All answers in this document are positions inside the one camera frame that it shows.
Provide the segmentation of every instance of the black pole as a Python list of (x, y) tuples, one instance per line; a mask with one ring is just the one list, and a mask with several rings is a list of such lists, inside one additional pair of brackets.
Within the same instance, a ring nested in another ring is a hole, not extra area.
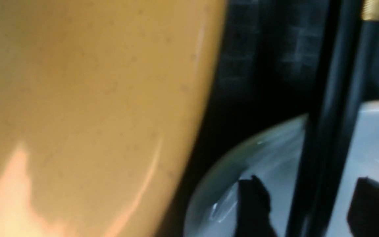
[(286, 237), (327, 231), (379, 29), (361, 20), (362, 6), (362, 0), (329, 3)]

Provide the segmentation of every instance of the tan surface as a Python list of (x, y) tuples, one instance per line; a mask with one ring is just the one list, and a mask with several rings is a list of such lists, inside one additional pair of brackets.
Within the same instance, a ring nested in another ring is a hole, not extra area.
[(0, 0), (0, 237), (147, 237), (196, 136), (223, 0)]

